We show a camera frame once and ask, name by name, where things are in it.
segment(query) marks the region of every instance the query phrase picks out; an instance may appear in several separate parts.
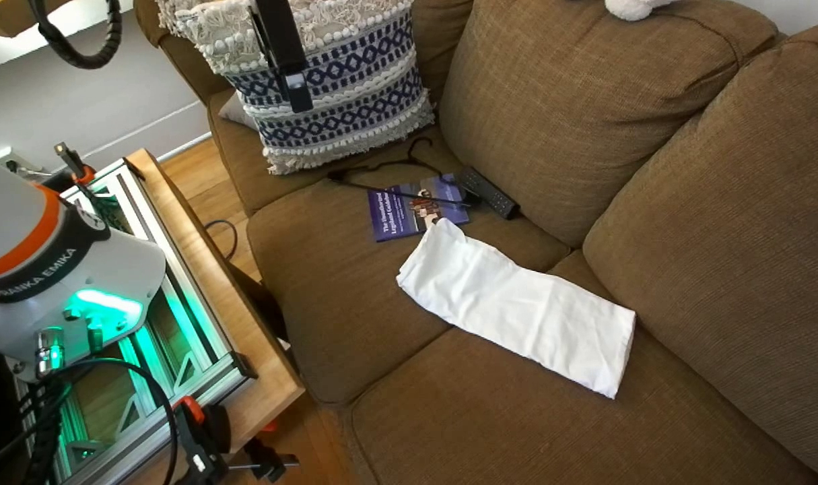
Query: wooden tabletop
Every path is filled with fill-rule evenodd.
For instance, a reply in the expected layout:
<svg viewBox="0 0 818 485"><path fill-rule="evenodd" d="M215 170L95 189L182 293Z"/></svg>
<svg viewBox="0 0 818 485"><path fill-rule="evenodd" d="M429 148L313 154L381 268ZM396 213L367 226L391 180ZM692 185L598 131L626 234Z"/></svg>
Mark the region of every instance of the wooden tabletop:
<svg viewBox="0 0 818 485"><path fill-rule="evenodd" d="M248 357L250 365L259 374L258 379L244 384L221 402L230 415L232 451L237 452L292 404L304 392L304 388L277 340L264 331L260 317L228 276L224 258L154 157L145 150L139 150L131 154L128 161L145 177L145 189L154 209L217 317L217 322L226 331L232 347ZM131 476L128 483L162 483L168 457L169 449L166 447ZM181 452L176 479L184 475L186 468L184 452ZM246 483L248 479L252 479L252 474L230 474L226 483Z"/></svg>
<svg viewBox="0 0 818 485"><path fill-rule="evenodd" d="M46 12L52 12L70 0L41 0ZM34 25L28 0L0 0L0 36L13 37Z"/></svg>

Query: purple book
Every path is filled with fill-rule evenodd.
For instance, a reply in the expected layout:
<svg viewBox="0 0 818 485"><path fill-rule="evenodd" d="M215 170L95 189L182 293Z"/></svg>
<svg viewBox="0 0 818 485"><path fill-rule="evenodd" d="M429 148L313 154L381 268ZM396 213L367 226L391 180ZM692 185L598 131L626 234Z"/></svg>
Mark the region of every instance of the purple book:
<svg viewBox="0 0 818 485"><path fill-rule="evenodd" d="M446 181L454 181L453 174L444 175ZM419 182L394 185L388 190L400 193L415 193L436 199L461 200L456 185L446 184L438 177L430 177ZM434 200L412 199L381 191L368 191L372 233L376 242L412 236L427 230L438 218L448 218L454 224L468 222L465 206Z"/></svg>

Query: black remote control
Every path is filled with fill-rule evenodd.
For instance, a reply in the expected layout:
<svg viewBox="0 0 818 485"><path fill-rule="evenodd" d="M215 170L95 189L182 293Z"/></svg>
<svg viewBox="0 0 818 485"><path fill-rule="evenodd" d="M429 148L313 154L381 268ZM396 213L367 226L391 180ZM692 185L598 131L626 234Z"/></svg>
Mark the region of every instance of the black remote control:
<svg viewBox="0 0 818 485"><path fill-rule="evenodd" d="M457 183L465 190L476 193L483 202L492 207L493 211L505 219L512 219L519 212L519 205L508 197L508 194L493 185L491 181L487 181L480 172L470 166L457 175Z"/></svg>

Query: book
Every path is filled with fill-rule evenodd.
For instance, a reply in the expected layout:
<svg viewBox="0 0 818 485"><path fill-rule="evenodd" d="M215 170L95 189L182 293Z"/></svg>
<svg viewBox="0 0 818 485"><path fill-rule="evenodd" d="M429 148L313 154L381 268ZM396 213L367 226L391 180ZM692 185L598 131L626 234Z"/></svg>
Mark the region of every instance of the book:
<svg viewBox="0 0 818 485"><path fill-rule="evenodd" d="M449 182L454 181L453 174L445 174L442 178ZM409 184L393 185L393 187L388 187L387 190L417 194L424 197L436 197L436 199L462 200L458 187L441 181L439 177L430 177ZM368 202L370 203L372 232L378 243L384 240L420 234L439 218L448 218L457 225L468 222L468 212L465 211L465 206L457 205L457 203L412 199L411 197L372 190L368 190Z"/></svg>

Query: blue and white patterned pillow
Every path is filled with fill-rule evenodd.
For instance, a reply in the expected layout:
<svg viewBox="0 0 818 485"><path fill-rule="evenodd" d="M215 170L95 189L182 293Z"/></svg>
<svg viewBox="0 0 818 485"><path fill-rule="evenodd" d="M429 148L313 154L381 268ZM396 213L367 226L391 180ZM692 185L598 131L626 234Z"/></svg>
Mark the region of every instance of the blue and white patterned pillow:
<svg viewBox="0 0 818 485"><path fill-rule="evenodd" d="M314 168L433 123L415 61L411 2L289 0L313 110L293 113L259 51L246 0L177 10L176 28L237 89L271 174Z"/></svg>

